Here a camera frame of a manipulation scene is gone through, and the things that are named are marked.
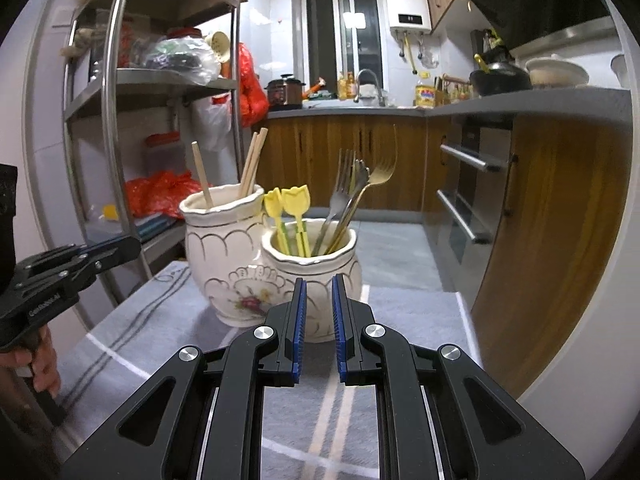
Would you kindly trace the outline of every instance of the ceramic utensil holder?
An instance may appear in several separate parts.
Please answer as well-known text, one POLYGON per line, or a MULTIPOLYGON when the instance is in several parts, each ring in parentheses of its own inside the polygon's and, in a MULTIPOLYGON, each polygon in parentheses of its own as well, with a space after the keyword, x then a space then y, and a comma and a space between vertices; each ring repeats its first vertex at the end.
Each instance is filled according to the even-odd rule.
MULTIPOLYGON (((309 245, 313 247, 324 219, 310 219, 305 221, 309 245)), ((287 225, 289 237, 295 232, 295 222, 287 225)), ((331 240, 337 222, 332 222, 320 254, 331 240)), ((336 274, 344 274, 344 285, 349 298, 360 298, 362 292, 362 268, 356 256, 356 232, 349 229, 345 232, 339 249, 327 256, 300 258, 287 256, 277 250, 277 236, 275 229, 268 229, 262 236, 263 265, 276 269, 278 276, 284 280, 280 289, 283 301, 288 301, 293 295, 296 278, 306 280, 306 333, 305 341, 321 343, 334 339, 334 313, 331 303, 331 279, 336 274)))
POLYGON ((206 209, 203 193, 180 203, 186 221, 187 259, 193 279, 209 298, 220 320, 239 328, 264 322, 280 303, 283 277, 260 260, 260 242, 267 227, 262 211, 264 190, 240 200, 240 185, 209 188, 214 207, 206 209))

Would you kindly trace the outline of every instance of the striped cloth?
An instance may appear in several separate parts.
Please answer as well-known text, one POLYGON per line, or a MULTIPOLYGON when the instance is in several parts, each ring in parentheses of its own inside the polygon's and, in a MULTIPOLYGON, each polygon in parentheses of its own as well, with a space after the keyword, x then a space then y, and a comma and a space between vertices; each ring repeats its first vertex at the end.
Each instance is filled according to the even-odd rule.
MULTIPOLYGON (((361 300, 412 343, 469 351, 455 294, 364 286, 361 300)), ((218 320, 188 265, 171 263, 60 363, 68 416, 56 433, 59 456, 67 458, 179 348, 228 346, 239 332, 218 320)), ((378 478, 373 387, 339 383, 333 342, 307 344, 303 355, 300 384, 265 391, 262 478, 378 478)))

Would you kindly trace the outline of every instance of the human hand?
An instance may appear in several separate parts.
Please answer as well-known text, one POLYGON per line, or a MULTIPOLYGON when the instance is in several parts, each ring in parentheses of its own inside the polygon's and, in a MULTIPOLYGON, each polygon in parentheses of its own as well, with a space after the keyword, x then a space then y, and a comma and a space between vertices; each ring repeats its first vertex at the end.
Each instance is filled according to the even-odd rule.
POLYGON ((49 327, 44 326, 39 332, 41 341, 35 355, 25 348, 17 348, 0 354, 0 366, 21 368, 31 364, 34 389, 37 392, 47 390, 52 397, 56 397, 60 391, 58 356, 53 348, 49 327))

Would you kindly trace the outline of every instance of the gray countertop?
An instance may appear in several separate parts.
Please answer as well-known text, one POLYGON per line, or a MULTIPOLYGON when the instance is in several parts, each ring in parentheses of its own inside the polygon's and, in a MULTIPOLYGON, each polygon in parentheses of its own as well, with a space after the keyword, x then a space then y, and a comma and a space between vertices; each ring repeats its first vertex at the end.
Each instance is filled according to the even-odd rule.
POLYGON ((576 117, 632 128, 631 92, 613 88, 561 88, 525 90, 472 99, 433 109, 323 107, 270 112, 270 119, 327 115, 401 117, 545 114, 576 117))

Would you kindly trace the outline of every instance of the metal rack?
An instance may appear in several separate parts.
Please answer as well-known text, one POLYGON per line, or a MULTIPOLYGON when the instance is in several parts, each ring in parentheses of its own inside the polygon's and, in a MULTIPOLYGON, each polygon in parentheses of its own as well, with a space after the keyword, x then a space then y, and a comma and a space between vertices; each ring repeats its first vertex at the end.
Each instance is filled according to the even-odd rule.
MULTIPOLYGON (((75 31, 88 9, 110 8, 104 43, 102 75, 91 81, 82 92, 73 98, 73 67, 69 61, 65 69, 63 88, 64 143, 67 174, 72 189, 76 215, 86 232, 85 211, 80 193, 77 161, 74 160, 73 122, 88 116, 101 116, 102 137, 105 156, 108 163, 108 177, 113 189, 114 203, 123 234, 138 236, 134 219, 127 203, 125 180, 122 167, 120 140, 118 137, 118 112, 154 107, 176 107, 224 92, 231 92, 234 149, 238 175, 241 174, 244 160, 240 127, 239 97, 239 18, 242 0, 91 0, 86 6, 74 13, 69 44, 72 44, 75 31), (120 30, 125 14, 148 16, 165 30, 169 27, 191 27, 199 25, 225 14, 231 14, 231 59, 230 78, 219 77, 206 86, 194 84, 182 74, 167 70, 148 70, 137 68, 118 68, 118 46, 120 30)), ((179 121, 179 114, 171 115, 179 121)), ((184 224, 179 223, 155 236, 143 245, 143 251, 135 265, 135 273, 143 283, 152 277, 150 265, 162 257, 168 250, 184 240, 184 224)), ((114 286, 114 277, 108 280, 116 298, 123 299, 114 286)))

